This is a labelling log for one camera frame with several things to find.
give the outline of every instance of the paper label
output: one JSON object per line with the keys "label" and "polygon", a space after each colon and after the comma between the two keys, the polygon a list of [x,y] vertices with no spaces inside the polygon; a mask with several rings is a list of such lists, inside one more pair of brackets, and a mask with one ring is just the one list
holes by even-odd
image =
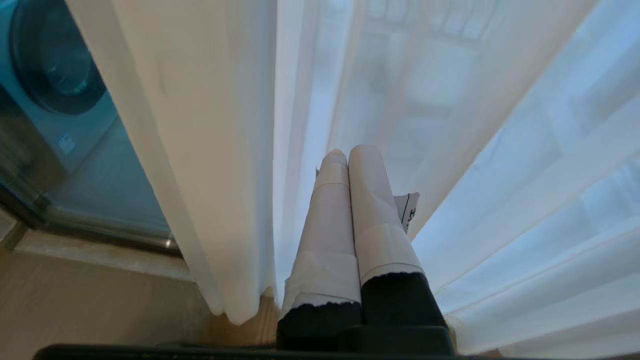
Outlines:
{"label": "paper label", "polygon": [[415,216],[415,210],[418,207],[418,199],[420,193],[408,193],[406,195],[394,196],[396,207],[398,209],[398,217],[406,234],[409,231],[409,223]]}

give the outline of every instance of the black base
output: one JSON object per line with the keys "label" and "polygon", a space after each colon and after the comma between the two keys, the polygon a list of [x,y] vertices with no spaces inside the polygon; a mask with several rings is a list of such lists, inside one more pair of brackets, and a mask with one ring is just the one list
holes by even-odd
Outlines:
{"label": "black base", "polygon": [[362,285],[361,294],[367,325],[447,328],[427,278],[420,272],[376,276]]}
{"label": "black base", "polygon": [[320,306],[304,304],[290,310],[279,322],[279,350],[337,351],[340,331],[362,324],[357,302]]}

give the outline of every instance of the sheer white curtain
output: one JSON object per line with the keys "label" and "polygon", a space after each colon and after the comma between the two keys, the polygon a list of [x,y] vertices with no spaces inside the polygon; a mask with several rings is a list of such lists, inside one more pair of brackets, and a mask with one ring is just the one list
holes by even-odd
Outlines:
{"label": "sheer white curtain", "polygon": [[280,0],[282,296],[327,151],[420,191],[413,246],[458,350],[640,351],[640,3]]}

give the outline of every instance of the masking tape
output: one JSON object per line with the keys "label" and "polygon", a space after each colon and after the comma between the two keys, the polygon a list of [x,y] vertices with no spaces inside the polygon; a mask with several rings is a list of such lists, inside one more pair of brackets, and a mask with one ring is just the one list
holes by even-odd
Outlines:
{"label": "masking tape", "polygon": [[380,224],[368,228],[355,240],[360,282],[390,272],[423,272],[409,237],[400,227]]}
{"label": "masking tape", "polygon": [[349,187],[349,172],[347,168],[338,163],[330,163],[323,166],[316,177],[314,191],[326,184],[344,184]]}
{"label": "masking tape", "polygon": [[332,252],[301,251],[296,256],[291,276],[285,283],[284,301],[280,318],[283,318],[296,303],[296,297],[304,293],[309,303],[318,306],[329,302],[360,302],[360,280],[358,261],[349,254]]}

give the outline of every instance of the black object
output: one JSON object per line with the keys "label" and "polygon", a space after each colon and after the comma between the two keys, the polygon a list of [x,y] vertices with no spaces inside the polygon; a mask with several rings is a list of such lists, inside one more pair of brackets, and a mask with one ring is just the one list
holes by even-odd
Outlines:
{"label": "black object", "polygon": [[19,1],[9,39],[15,74],[43,109],[84,113],[106,93],[64,0]]}
{"label": "black object", "polygon": [[278,322],[276,348],[338,351],[340,331],[361,323],[361,308],[357,302],[320,306],[304,304],[290,310]]}
{"label": "black object", "polygon": [[450,360],[469,357],[416,356],[416,355],[374,355],[330,352],[277,351],[259,352],[249,350],[229,350],[212,348],[145,348],[116,347],[105,345],[51,345],[38,351],[34,360],[358,360],[358,359],[397,359],[397,360]]}
{"label": "black object", "polygon": [[442,326],[361,325],[338,336],[340,352],[454,356],[449,330]]}
{"label": "black object", "polygon": [[363,323],[447,328],[423,273],[391,273],[362,285]]}

